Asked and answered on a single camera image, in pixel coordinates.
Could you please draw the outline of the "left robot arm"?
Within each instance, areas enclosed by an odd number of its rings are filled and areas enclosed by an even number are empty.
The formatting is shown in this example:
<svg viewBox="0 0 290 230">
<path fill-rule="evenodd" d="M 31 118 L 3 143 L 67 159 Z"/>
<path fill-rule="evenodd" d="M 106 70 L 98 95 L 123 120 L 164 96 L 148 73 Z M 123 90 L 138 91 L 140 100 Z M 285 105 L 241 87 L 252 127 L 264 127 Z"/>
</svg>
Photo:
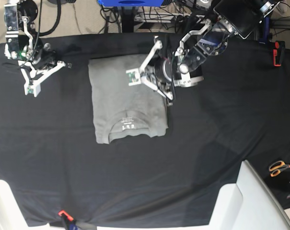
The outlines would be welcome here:
<svg viewBox="0 0 290 230">
<path fill-rule="evenodd" d="M 198 30 L 187 32 L 172 50 L 168 36 L 154 37 L 154 45 L 142 64 L 126 71 L 129 86 L 143 84 L 166 99 L 175 100 L 175 88 L 196 86 L 198 68 L 212 56 L 220 55 L 235 35 L 246 39 L 278 5 L 278 0 L 221 0 L 213 8 L 213 18 L 198 21 Z"/>
</svg>

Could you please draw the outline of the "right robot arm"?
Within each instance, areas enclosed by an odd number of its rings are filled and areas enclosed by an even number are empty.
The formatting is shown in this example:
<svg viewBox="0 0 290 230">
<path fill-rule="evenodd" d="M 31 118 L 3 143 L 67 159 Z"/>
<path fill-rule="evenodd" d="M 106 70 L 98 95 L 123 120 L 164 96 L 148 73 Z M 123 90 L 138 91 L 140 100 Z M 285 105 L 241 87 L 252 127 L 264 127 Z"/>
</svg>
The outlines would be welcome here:
<svg viewBox="0 0 290 230">
<path fill-rule="evenodd" d="M 6 26 L 6 44 L 4 55 L 9 62 L 7 68 L 21 71 L 25 80 L 25 95 L 37 97 L 41 92 L 41 84 L 62 68 L 71 68 L 70 63 L 59 60 L 50 43 L 42 41 L 55 31 L 61 18 L 60 0 L 55 1 L 57 16 L 54 25 L 46 32 L 41 31 L 42 5 L 33 0 L 9 0 L 4 5 L 4 22 Z"/>
</svg>

